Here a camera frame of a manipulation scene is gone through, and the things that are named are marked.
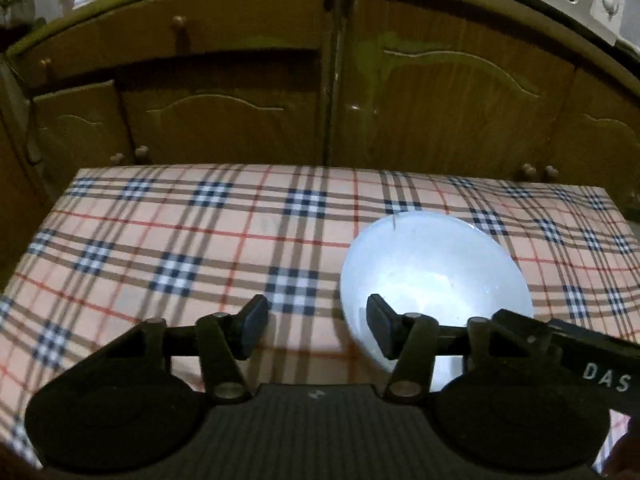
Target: ribbed black surface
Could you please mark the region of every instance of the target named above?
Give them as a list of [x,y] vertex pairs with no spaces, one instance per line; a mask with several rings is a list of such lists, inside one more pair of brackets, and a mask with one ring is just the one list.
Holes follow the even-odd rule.
[[[90,478],[47,470],[52,479]],[[520,480],[446,447],[417,408],[380,400],[366,385],[265,384],[255,399],[219,407],[191,442],[136,472],[102,480]],[[599,478],[583,467],[546,480]]]

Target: wooden panel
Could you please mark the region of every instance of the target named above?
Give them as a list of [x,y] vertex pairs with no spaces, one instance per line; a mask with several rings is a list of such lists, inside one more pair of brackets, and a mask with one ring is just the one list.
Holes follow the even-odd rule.
[[34,102],[46,176],[60,193],[78,170],[109,166],[117,153],[124,155],[124,165],[133,163],[113,81],[43,95]]
[[128,70],[134,143],[154,164],[321,164],[319,66],[312,53],[251,52]]
[[0,160],[0,269],[9,271],[27,249],[47,210],[20,167],[3,121]]
[[624,210],[640,182],[640,104],[578,69],[545,161],[565,184],[601,186]]
[[15,59],[30,88],[141,60],[256,48],[320,49],[324,0],[145,0],[71,27]]
[[330,163],[515,178],[546,145],[572,65],[495,16],[422,1],[353,0]]

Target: white bowl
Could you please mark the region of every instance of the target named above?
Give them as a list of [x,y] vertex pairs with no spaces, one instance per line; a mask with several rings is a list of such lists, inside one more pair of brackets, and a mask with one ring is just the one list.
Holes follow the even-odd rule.
[[[386,371],[386,359],[367,325],[367,298],[379,294],[398,313],[420,312],[441,325],[466,326],[506,308],[533,316],[527,283],[489,235],[443,214],[412,211],[380,219],[349,248],[340,299],[351,336]],[[436,359],[431,391],[462,374],[462,358]]]

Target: black round disc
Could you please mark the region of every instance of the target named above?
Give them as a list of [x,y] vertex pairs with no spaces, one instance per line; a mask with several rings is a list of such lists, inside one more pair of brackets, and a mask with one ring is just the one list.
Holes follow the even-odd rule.
[[567,370],[529,359],[495,360],[437,396],[447,440],[476,462],[517,472],[554,472],[593,461],[609,410]]
[[108,473],[167,456],[189,439],[201,417],[199,394],[180,379],[114,360],[81,382],[38,392],[25,425],[46,461],[65,470]]

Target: table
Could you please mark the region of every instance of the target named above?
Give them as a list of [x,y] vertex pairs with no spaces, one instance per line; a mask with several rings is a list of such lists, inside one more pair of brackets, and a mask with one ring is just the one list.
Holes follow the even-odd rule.
[[[637,340],[638,244],[599,188],[229,164],[81,170],[0,301],[0,433],[34,462],[22,415],[40,386],[142,319],[193,324],[258,293],[272,311],[242,364],[251,386],[383,382],[350,339],[338,279],[358,233],[406,210],[490,234],[537,318]],[[202,387],[197,358],[174,373]],[[625,425],[614,414],[600,461]]]

